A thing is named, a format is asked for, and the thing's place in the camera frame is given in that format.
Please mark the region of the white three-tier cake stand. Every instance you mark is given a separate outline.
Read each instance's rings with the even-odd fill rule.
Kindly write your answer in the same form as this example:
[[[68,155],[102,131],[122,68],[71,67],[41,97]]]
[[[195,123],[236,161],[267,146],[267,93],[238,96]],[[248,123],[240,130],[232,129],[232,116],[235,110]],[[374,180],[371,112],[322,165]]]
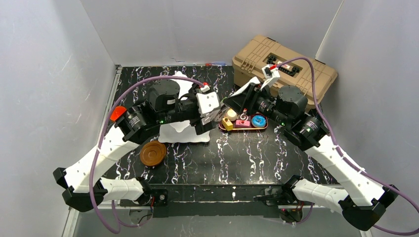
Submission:
[[[174,76],[187,77],[181,71],[175,71]],[[178,83],[180,87],[179,96],[189,92],[193,83],[185,80],[171,79]],[[163,124],[160,126],[158,141],[160,143],[206,143],[210,141],[210,132],[197,135],[195,128],[190,125],[189,120]]]

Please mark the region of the metal serving tongs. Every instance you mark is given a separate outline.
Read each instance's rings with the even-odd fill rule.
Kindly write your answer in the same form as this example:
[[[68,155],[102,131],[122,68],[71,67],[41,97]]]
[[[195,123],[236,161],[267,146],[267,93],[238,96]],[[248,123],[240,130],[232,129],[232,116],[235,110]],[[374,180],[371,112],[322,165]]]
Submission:
[[[237,114],[247,111],[248,114],[257,112],[256,102],[263,97],[265,89],[262,88],[258,78],[250,79],[244,86],[229,97],[220,100],[216,92],[207,91],[205,94],[198,93],[198,109],[201,115],[201,123],[219,122],[223,115],[233,109]]]

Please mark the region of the yellow layered cake piece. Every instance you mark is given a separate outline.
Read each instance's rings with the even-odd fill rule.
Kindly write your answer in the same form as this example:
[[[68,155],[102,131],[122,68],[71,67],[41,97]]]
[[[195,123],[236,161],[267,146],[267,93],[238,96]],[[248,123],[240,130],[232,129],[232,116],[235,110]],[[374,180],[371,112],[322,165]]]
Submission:
[[[231,122],[231,120],[227,117],[224,117],[222,119],[222,125],[225,128],[225,130],[227,131],[231,131],[234,128],[233,123]]]

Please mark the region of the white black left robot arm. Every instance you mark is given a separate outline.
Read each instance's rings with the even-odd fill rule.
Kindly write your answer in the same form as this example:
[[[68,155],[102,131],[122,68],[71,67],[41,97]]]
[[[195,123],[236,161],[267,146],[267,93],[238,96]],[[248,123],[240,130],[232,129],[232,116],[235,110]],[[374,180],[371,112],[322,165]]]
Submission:
[[[53,172],[68,206],[86,212],[104,201],[121,199],[146,205],[154,191],[144,178],[107,179],[104,173],[150,137],[160,135],[163,126],[182,123],[176,139],[187,129],[193,136],[207,136],[214,128],[220,101],[208,84],[180,76],[148,78],[148,82],[151,86],[143,98],[110,116],[113,125],[101,133],[95,147],[72,166]]]

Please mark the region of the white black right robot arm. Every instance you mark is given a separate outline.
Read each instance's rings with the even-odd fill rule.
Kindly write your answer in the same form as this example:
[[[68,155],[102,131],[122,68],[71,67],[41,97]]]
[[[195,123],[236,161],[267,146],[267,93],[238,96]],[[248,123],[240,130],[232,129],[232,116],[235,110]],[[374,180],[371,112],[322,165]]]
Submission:
[[[319,162],[341,184],[341,189],[336,189],[294,175],[276,193],[278,198],[329,208],[362,231],[369,230],[396,199],[397,194],[390,188],[365,177],[343,159],[324,124],[305,112],[308,100],[298,87],[284,86],[273,97],[267,88],[250,83],[223,102],[237,113],[258,112],[283,126],[287,140]]]

